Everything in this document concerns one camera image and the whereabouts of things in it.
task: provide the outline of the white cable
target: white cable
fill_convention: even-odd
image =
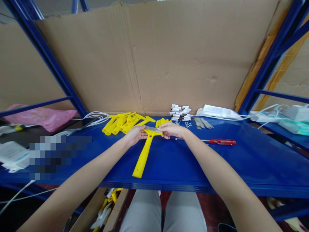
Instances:
[[[278,117],[278,114],[279,114],[279,110],[277,109],[277,114],[276,114],[276,116],[275,116],[272,120],[270,120],[270,121],[264,123],[263,125],[259,126],[259,127],[258,127],[258,130],[259,130],[261,127],[265,126],[267,123],[270,123],[270,122],[272,122],[273,120],[275,120],[275,119]]]
[[[23,197],[23,198],[18,198],[18,199],[15,199],[15,200],[12,200],[13,201],[18,201],[18,200],[23,200],[23,199],[26,199],[26,198],[29,198],[29,197],[34,197],[34,196],[37,196],[37,195],[40,195],[40,194],[43,194],[43,193],[46,193],[46,192],[50,192],[50,191],[53,191],[53,190],[56,190],[57,188],[53,188],[53,189],[50,189],[50,190],[47,190],[47,191],[44,191],[44,192],[40,192],[40,193],[37,193],[37,194],[34,194],[34,195],[30,195],[30,196],[26,196],[26,197]],[[8,203],[9,201],[0,201],[0,204],[5,204],[5,203]]]
[[[241,121],[241,120],[245,120],[245,119],[248,119],[248,118],[251,118],[252,116],[254,116],[254,115],[256,115],[256,114],[258,114],[258,113],[260,113],[260,112],[263,112],[263,111],[265,111],[265,110],[268,110],[268,109],[270,109],[270,108],[272,108],[272,107],[274,107],[274,106],[277,106],[278,104],[275,104],[275,105],[272,105],[272,106],[269,106],[269,107],[267,107],[267,108],[265,108],[265,109],[262,109],[261,111],[258,111],[258,112],[256,112],[256,113],[254,113],[254,114],[252,114],[252,115],[250,115],[250,116],[247,116],[247,117],[245,117],[245,118],[242,118],[242,119],[226,119],[226,118],[218,118],[218,117],[213,117],[213,116],[206,116],[206,115],[196,115],[196,116],[202,116],[202,117],[208,117],[208,118],[216,118],[216,119],[222,119],[222,120],[228,120],[228,121]]]
[[[93,111],[93,112],[90,112],[89,114],[87,114],[85,117],[83,117],[81,119],[73,119],[73,120],[84,120],[86,118],[95,118],[95,119],[97,119],[96,121],[93,121],[89,125],[86,126],[86,127],[90,127],[90,126],[96,126],[98,124],[106,122],[111,117],[107,113],[103,113],[103,112],[100,112],[100,111]],[[60,132],[60,133],[58,133],[56,135],[71,135],[74,132],[75,132],[74,130],[62,131],[62,132]]]
[[[276,111],[277,111],[276,116],[275,116],[272,120],[270,120],[269,122],[272,122],[273,120],[275,120],[275,119],[278,117],[278,114],[279,114],[279,107],[280,107],[280,106],[287,106],[287,107],[289,107],[288,105],[285,105],[285,104],[279,105],[279,106],[276,108]],[[267,123],[269,123],[269,122],[266,122],[266,123],[264,123],[263,125],[259,126],[259,127],[258,127],[258,130],[259,130],[260,128],[262,128],[263,126],[265,126],[265,125],[266,125]]]
[[[8,201],[8,203],[2,208],[1,212],[0,212],[0,216],[3,214],[3,212],[5,211],[5,209],[9,206],[9,204],[25,189],[27,188],[29,185],[31,185],[33,182],[35,182],[35,180],[30,180],[30,182],[28,184],[26,184],[21,190],[19,190],[18,193],[15,194],[14,197],[12,197],[11,200]]]

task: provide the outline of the screwdriver shaft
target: screwdriver shaft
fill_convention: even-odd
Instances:
[[[175,140],[184,140],[184,139],[181,139],[181,138],[175,138]],[[201,141],[210,142],[210,140],[201,140]]]

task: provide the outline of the forearm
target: forearm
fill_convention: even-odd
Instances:
[[[281,231],[260,200],[217,152],[192,132],[183,135],[207,179],[228,207],[238,231]]]
[[[213,149],[188,131],[184,135],[188,147],[196,157],[214,190],[228,204],[244,195],[256,197],[237,172]]]
[[[18,231],[61,231],[74,210],[102,182],[129,147],[121,139],[75,172]]]

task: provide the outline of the leg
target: leg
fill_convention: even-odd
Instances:
[[[207,232],[200,202],[194,192],[172,192],[167,205],[163,232]]]
[[[161,212],[162,207],[158,191],[138,189],[119,232],[161,232]]]

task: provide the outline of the cardboard box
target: cardboard box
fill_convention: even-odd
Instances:
[[[93,221],[97,218],[98,212],[100,211],[103,202],[106,198],[104,195],[106,188],[98,188],[84,211],[81,213],[75,224],[72,226],[70,232],[87,232],[90,229]],[[111,211],[109,219],[103,229],[105,231],[111,231],[115,228],[119,214],[121,213],[123,204],[128,194],[128,189],[123,189],[117,199],[117,202]]]
[[[277,0],[172,0],[37,21],[89,111],[234,108]]]

